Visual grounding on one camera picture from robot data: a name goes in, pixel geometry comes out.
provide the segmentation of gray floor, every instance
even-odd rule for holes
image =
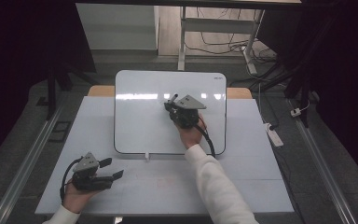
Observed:
[[[112,52],[94,52],[98,75],[91,75],[103,84],[115,84],[115,74],[123,69],[132,70],[172,70],[176,69],[176,58],[157,57],[154,55],[117,55]],[[271,66],[257,64],[260,73]],[[221,72],[227,76],[227,84],[232,81],[249,78],[243,66],[242,58],[187,58],[187,71]],[[59,121],[73,122],[83,96],[87,95],[90,85],[78,77],[71,76],[74,87],[67,92],[69,99],[64,106]],[[249,87],[254,80],[236,83],[235,87]],[[284,142],[284,147],[274,148],[277,161],[286,176],[286,186],[292,196],[296,213],[289,214],[256,214],[260,223],[342,223],[324,182],[306,148],[298,131],[296,122],[290,117],[290,108],[283,97],[283,86],[277,86],[260,95],[262,114],[271,123],[279,121],[276,129]],[[21,162],[35,140],[47,114],[45,106],[36,106],[40,97],[47,96],[46,82],[34,85],[30,90],[28,105],[17,121],[12,132],[0,147],[0,199],[5,194],[12,177],[19,169]],[[321,148],[330,168],[345,194],[351,209],[358,220],[358,167],[349,153],[338,142],[336,137],[324,125],[311,101],[309,121],[310,129]],[[62,133],[53,133],[49,140],[62,138]],[[60,156],[64,142],[48,141],[33,169],[28,182],[21,193],[7,223],[41,223],[44,217],[36,216],[34,210],[44,191],[48,179]],[[110,217],[82,216],[80,223],[112,223]],[[133,218],[126,223],[173,223],[167,218]],[[176,219],[176,222],[210,223],[208,218]]]

